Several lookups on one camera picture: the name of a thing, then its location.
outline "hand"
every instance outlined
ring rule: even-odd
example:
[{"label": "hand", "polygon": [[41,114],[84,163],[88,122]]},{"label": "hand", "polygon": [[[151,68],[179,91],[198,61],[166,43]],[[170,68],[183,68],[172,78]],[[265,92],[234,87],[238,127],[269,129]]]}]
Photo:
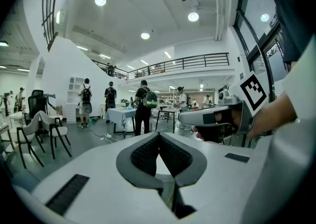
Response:
[{"label": "hand", "polygon": [[[241,111],[240,110],[232,110],[232,119],[233,123],[239,127],[240,122],[241,122]],[[215,120],[217,122],[221,122],[222,120],[222,113],[216,113],[215,114]],[[202,135],[198,132],[198,129],[196,127],[193,128],[193,132],[197,133],[196,137],[203,139]]]}]

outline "white tablecloth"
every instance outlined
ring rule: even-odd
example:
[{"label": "white tablecloth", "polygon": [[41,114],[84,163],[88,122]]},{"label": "white tablecloth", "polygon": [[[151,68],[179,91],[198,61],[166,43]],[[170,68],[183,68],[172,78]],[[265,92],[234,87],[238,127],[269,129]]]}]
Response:
[{"label": "white tablecloth", "polygon": [[126,110],[122,108],[114,108],[108,109],[105,120],[110,120],[117,125],[125,126],[125,120],[135,115],[136,109]]}]

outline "balcony railing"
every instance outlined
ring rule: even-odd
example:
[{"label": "balcony railing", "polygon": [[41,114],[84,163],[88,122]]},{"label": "balcony railing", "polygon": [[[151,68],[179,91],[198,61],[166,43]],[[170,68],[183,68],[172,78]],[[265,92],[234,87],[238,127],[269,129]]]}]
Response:
[{"label": "balcony railing", "polygon": [[228,53],[210,53],[203,55],[196,55],[185,57],[181,59],[174,59],[169,61],[164,61],[154,65],[148,65],[137,70],[127,72],[125,70],[114,68],[109,70],[107,64],[92,60],[97,64],[104,72],[108,75],[117,77],[124,80],[131,80],[139,77],[144,77],[148,75],[155,75],[173,71],[179,71],[184,69],[193,68],[205,68],[205,67],[218,67],[218,66],[229,66]]}]

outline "floor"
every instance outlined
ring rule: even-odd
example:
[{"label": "floor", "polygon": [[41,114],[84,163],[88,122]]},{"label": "floor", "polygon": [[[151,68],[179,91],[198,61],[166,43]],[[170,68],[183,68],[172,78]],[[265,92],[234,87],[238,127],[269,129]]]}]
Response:
[{"label": "floor", "polygon": [[[7,118],[2,117],[0,119],[2,119],[3,122],[8,122]],[[150,121],[152,122],[152,130],[154,130],[156,127],[157,120],[155,118],[150,118]],[[64,166],[65,164],[67,164],[68,162],[75,159],[76,157],[83,154],[89,149],[92,149],[97,146],[105,145],[105,144],[112,144],[112,142],[115,142],[116,140],[124,140],[123,134],[113,134],[114,125],[107,125],[105,120],[102,120],[102,119],[98,119],[95,123],[90,123],[90,127],[85,128],[85,129],[79,128],[79,122],[77,122],[76,124],[67,124],[67,122],[64,122],[64,125],[67,126],[68,128],[67,135],[71,143],[71,146],[68,146],[67,143],[66,142],[65,143],[72,155],[72,158],[69,157],[64,147],[62,146],[60,140],[58,139],[57,148],[54,149],[56,159],[53,160],[52,155],[51,155],[51,150],[50,150],[49,137],[42,136],[42,139],[43,139],[42,146],[45,150],[45,153],[42,152],[36,140],[32,142],[33,150],[38,155],[42,163],[44,164],[44,167],[42,167],[37,162],[35,157],[29,154],[27,145],[22,144],[22,152],[23,152],[23,157],[24,157],[24,161],[26,163],[27,169],[31,173],[33,173],[39,180],[43,180],[52,172],[61,168],[62,166]],[[17,126],[19,126],[18,122],[14,122],[13,129],[10,129],[11,136],[13,139],[16,138]],[[126,130],[129,131],[129,130],[132,130],[132,128],[133,128],[132,121],[131,119],[128,119],[126,122]],[[166,119],[159,120],[157,131],[172,133],[172,120],[169,120],[168,123]],[[106,140],[104,134],[111,134],[112,138],[114,139]],[[185,131],[184,129],[181,129],[181,128],[176,127],[175,134],[191,138],[192,140],[198,140],[192,131]],[[133,137],[133,136],[134,134],[127,134],[125,140],[128,140],[128,138]],[[2,135],[2,139],[8,139],[8,136],[6,133]],[[233,138],[231,141],[231,144],[240,146],[241,139]],[[6,148],[6,150],[12,151],[12,147],[9,144],[7,145],[8,147]],[[7,154],[5,156],[5,161],[13,175],[24,170],[17,145],[14,151],[12,151],[10,154]]]}]

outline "backpack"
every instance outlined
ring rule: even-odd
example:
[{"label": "backpack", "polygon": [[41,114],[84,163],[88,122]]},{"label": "backpack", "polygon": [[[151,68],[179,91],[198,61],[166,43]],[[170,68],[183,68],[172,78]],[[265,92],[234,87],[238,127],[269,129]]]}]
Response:
[{"label": "backpack", "polygon": [[108,98],[107,98],[107,101],[114,101],[115,100],[115,88],[111,89],[111,88],[108,88]]},{"label": "backpack", "polygon": [[91,100],[91,91],[90,91],[90,86],[89,88],[86,88],[85,85],[83,85],[84,90],[82,91],[82,101],[83,102],[90,102]]},{"label": "backpack", "polygon": [[151,108],[154,109],[157,107],[157,95],[155,94],[155,92],[152,92],[151,90],[148,90],[146,88],[143,88],[146,93],[143,96],[143,100],[142,103],[144,106],[146,106],[147,108]]},{"label": "backpack", "polygon": [[191,104],[191,98],[190,98],[189,94],[186,94],[186,93],[182,93],[182,94],[187,96],[187,106],[191,106],[192,104]]}]

